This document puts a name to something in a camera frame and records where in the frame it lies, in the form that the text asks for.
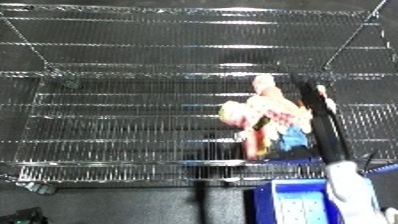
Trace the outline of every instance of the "toy figure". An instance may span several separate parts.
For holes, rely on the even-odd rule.
[[[244,139],[247,158],[266,154],[272,142],[284,151],[297,146],[308,147],[306,134],[312,131],[311,111],[286,99],[271,75],[257,76],[253,88],[257,95],[246,103],[228,101],[219,111],[222,122],[243,129],[239,137]],[[328,107],[335,111],[336,105],[327,98],[326,88],[319,86],[318,89],[329,101]]]

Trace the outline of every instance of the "blue object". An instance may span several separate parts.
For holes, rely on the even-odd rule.
[[[273,180],[254,190],[254,202],[258,224],[341,223],[337,207],[327,197],[325,179]]]
[[[297,126],[290,126],[286,134],[281,135],[279,139],[279,147],[283,151],[290,151],[293,147],[305,146],[308,148],[307,136]]]

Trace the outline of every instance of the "blue box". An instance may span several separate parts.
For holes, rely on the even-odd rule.
[[[337,207],[328,200],[324,179],[273,180],[254,190],[254,201],[258,224],[341,223]]]

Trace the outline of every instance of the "wire shelf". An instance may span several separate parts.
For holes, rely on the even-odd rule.
[[[292,72],[328,86],[354,158],[379,150],[374,162],[390,163],[398,77],[381,25],[319,72],[367,15],[0,5],[0,164],[21,182],[66,184],[322,177],[317,159],[246,160],[218,120],[259,74],[299,99]]]

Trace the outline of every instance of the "gray floor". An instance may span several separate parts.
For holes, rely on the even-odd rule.
[[[25,3],[49,3],[49,0],[26,0]],[[63,0],[61,4],[100,4],[159,7],[260,7],[319,10],[371,9],[376,0],[173,0],[173,1],[92,1]],[[394,15],[398,1],[384,11],[387,35],[398,46],[398,19]],[[382,207],[398,208],[398,172],[373,176]],[[156,189],[64,189],[54,196],[39,196],[11,185],[0,190],[0,216],[18,209],[40,206],[57,224],[89,223],[253,223],[250,192],[241,188],[156,188]]]

